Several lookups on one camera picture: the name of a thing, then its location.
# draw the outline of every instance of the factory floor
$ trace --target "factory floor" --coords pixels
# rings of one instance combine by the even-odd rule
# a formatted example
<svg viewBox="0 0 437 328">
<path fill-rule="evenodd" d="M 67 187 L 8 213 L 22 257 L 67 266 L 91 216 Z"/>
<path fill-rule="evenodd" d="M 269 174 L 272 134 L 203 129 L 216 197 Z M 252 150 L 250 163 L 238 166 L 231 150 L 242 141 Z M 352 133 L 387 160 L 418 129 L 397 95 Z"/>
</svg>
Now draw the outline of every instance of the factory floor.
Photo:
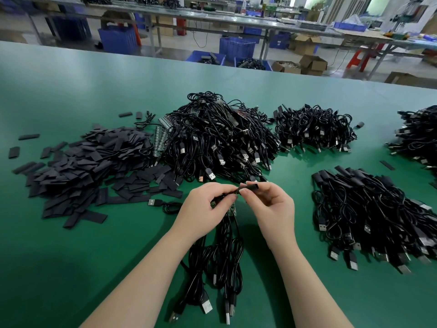
<svg viewBox="0 0 437 328">
<path fill-rule="evenodd" d="M 33 19 L 41 35 L 41 40 L 45 45 L 102 52 L 94 46 L 96 42 L 100 41 L 99 33 L 97 31 L 101 26 L 99 20 L 88 19 L 93 38 L 92 41 L 57 42 L 50 32 L 44 16 L 34 16 Z M 202 28 L 208 29 L 209 24 L 197 22 L 196 25 L 198 25 L 198 27 L 202 25 Z M 150 39 L 147 37 L 148 34 L 149 32 L 140 30 L 140 35 L 143 38 L 141 39 L 142 48 L 138 49 L 136 52 L 139 56 L 151 56 Z M 156 35 L 154 35 L 154 38 L 155 44 L 157 45 L 158 38 Z M 163 52 L 158 57 L 184 61 L 194 50 L 219 52 L 220 38 L 221 35 L 219 34 L 205 32 L 196 32 L 193 34 L 189 31 L 185 36 L 162 36 L 161 41 Z M 0 13 L 0 40 L 28 44 L 38 43 L 37 38 L 33 33 L 30 21 L 26 16 L 11 15 L 7 13 Z M 259 57 L 261 45 L 262 42 L 256 45 L 254 57 Z M 354 76 L 356 79 L 362 79 L 376 64 L 375 59 L 370 59 L 364 73 L 354 74 L 353 70 L 355 67 L 352 67 L 350 70 L 346 69 L 346 65 L 354 55 L 354 51 L 319 48 L 316 55 L 328 62 L 328 70 L 324 73 L 324 76 L 327 77 L 351 78 Z M 294 54 L 288 49 L 269 49 L 267 54 L 267 60 L 270 64 L 276 60 L 293 61 L 298 63 L 300 59 L 300 55 Z M 421 59 L 388 55 L 372 77 L 371 81 L 384 82 L 392 71 L 407 72 L 417 77 L 437 79 L 436 68 L 422 62 Z"/>
</svg>

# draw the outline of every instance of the red stool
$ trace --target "red stool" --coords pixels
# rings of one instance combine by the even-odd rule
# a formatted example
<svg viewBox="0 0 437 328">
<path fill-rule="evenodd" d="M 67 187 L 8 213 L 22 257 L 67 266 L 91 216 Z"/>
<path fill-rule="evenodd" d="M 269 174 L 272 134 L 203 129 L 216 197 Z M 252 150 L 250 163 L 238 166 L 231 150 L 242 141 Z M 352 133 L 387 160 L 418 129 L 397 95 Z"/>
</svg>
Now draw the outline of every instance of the red stool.
<svg viewBox="0 0 437 328">
<path fill-rule="evenodd" d="M 380 51 L 382 48 L 384 47 L 384 44 L 379 44 L 378 46 L 376 46 L 377 51 Z M 346 65 L 346 69 L 349 69 L 352 65 L 360 65 L 360 62 L 362 59 L 358 58 L 358 55 L 361 54 L 364 51 L 357 51 L 354 55 L 353 58 L 349 61 L 349 63 Z M 364 69 L 366 69 L 366 65 L 369 62 L 370 57 L 374 58 L 376 55 L 373 55 L 373 52 L 370 52 L 370 54 L 368 56 L 366 56 L 366 58 L 364 59 L 363 64 L 361 65 L 360 68 L 360 72 L 363 72 Z"/>
</svg>

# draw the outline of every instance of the green workbench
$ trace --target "green workbench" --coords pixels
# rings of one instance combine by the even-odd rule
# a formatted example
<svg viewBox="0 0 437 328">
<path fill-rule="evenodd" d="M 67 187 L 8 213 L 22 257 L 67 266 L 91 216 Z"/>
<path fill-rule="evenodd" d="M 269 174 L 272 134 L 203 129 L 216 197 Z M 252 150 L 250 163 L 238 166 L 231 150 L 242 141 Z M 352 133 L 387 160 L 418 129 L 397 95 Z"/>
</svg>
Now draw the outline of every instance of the green workbench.
<svg viewBox="0 0 437 328">
<path fill-rule="evenodd" d="M 188 93 L 207 90 L 226 101 L 258 105 L 269 115 L 282 103 L 295 109 L 320 104 L 365 123 L 352 153 L 279 154 L 265 175 L 294 198 L 299 247 L 356 328 L 437 326 L 437 263 L 425 266 L 412 259 L 413 274 L 404 276 L 386 262 L 358 254 L 359 271 L 347 269 L 343 259 L 327 258 L 311 200 L 311 174 L 341 164 L 389 175 L 409 198 L 437 207 L 437 192 L 428 184 L 431 173 L 384 147 L 401 126 L 396 111 L 435 104 L 436 90 L 0 42 L 0 327 L 77 327 L 174 220 L 146 203 L 104 205 L 93 209 L 109 215 L 105 223 L 81 221 L 66 230 L 66 218 L 41 220 L 44 200 L 27 198 L 25 177 L 11 170 L 38 161 L 46 146 L 79 140 L 92 123 L 132 126 L 134 116 L 117 115 L 150 110 L 162 116 L 186 104 Z M 18 141 L 31 133 L 41 137 Z M 21 147 L 18 159 L 8 159 L 13 146 Z M 396 170 L 379 163 L 382 159 Z M 184 182 L 180 189 L 187 195 L 198 185 Z M 241 198 L 237 217 L 245 242 L 244 287 L 231 325 L 293 326 L 274 258 Z M 184 276 L 179 267 L 157 327 L 168 327 Z M 222 299 L 206 289 L 214 310 L 205 315 L 187 306 L 175 327 L 224 327 Z"/>
</svg>

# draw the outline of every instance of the right hand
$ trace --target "right hand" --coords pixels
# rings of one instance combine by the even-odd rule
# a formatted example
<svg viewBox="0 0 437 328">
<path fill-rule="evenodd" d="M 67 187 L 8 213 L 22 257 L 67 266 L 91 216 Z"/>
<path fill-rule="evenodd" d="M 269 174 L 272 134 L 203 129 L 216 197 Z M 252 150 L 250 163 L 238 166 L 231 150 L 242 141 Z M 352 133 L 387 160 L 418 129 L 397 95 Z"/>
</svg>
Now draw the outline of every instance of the right hand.
<svg viewBox="0 0 437 328">
<path fill-rule="evenodd" d="M 259 228 L 272 250 L 276 245 L 295 238 L 295 203 L 282 188 L 271 182 L 247 182 L 258 184 L 255 192 L 241 189 L 239 192 L 254 211 Z"/>
</svg>

